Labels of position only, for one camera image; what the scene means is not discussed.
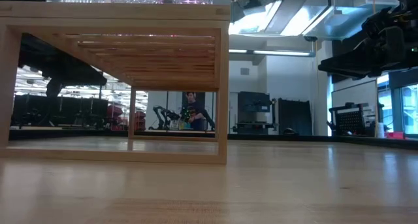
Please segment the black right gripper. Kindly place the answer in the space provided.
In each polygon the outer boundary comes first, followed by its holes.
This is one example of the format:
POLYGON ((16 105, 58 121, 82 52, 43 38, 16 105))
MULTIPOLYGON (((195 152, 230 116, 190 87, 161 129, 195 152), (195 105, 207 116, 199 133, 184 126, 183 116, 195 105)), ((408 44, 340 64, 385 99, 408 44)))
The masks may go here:
POLYGON ((337 42, 340 53, 321 61, 318 69, 333 78, 359 80, 387 74, 381 71, 417 68, 417 7, 385 8, 367 18, 362 31, 367 38, 344 51, 349 41, 337 42))

